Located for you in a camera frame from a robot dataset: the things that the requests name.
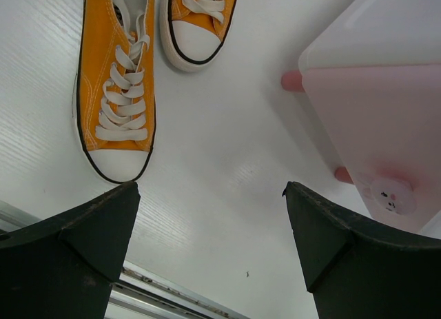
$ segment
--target white surface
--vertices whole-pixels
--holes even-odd
[[[441,240],[441,211],[420,231],[421,235]]]
[[[124,309],[118,305],[109,303],[105,310],[105,319],[154,319],[135,311]]]
[[[307,98],[279,83],[351,1],[238,0],[225,49],[197,74],[164,62],[156,31],[158,129],[128,260],[253,319],[317,317],[282,191],[301,181],[367,211],[334,180]],[[0,17],[0,199],[46,218],[112,187],[72,129],[82,1],[0,0]]]
[[[299,68],[441,63],[441,0],[357,0],[302,54]]]

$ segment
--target orange sneaker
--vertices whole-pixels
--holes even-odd
[[[159,28],[165,54],[178,69],[198,71],[221,50],[236,0],[162,0]]]
[[[85,0],[74,95],[81,146],[113,183],[144,172],[156,129],[154,0]]]

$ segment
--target cartoon face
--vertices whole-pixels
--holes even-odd
[[[396,214],[411,214],[416,201],[410,184],[389,178],[377,178],[371,184],[371,194],[377,204]]]

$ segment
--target white shoelace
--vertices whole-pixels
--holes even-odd
[[[183,5],[196,14],[208,14],[223,24],[224,0],[182,0]]]
[[[104,96],[101,99],[99,114],[100,125],[96,127],[96,137],[106,141],[142,141],[147,138],[147,129],[143,127],[146,122],[144,95],[144,70],[139,70],[143,46],[150,46],[150,37],[145,33],[143,23],[144,14],[136,18],[136,38],[130,34],[130,15],[124,0],[113,0],[122,16],[124,33],[130,42],[130,52],[127,55],[121,46],[116,47],[116,60],[127,71],[122,76],[117,70],[117,64],[110,68],[110,79],[103,84]],[[121,93],[107,90],[108,87],[117,85]],[[114,111],[109,103],[117,106]]]

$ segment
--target white floor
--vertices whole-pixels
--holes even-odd
[[[307,97],[279,86],[353,0],[238,0],[227,45],[199,74],[156,37],[156,147],[127,259],[250,318],[317,318],[282,191],[300,181],[366,213]],[[71,122],[82,0],[0,0],[0,199],[40,218],[111,188]]]

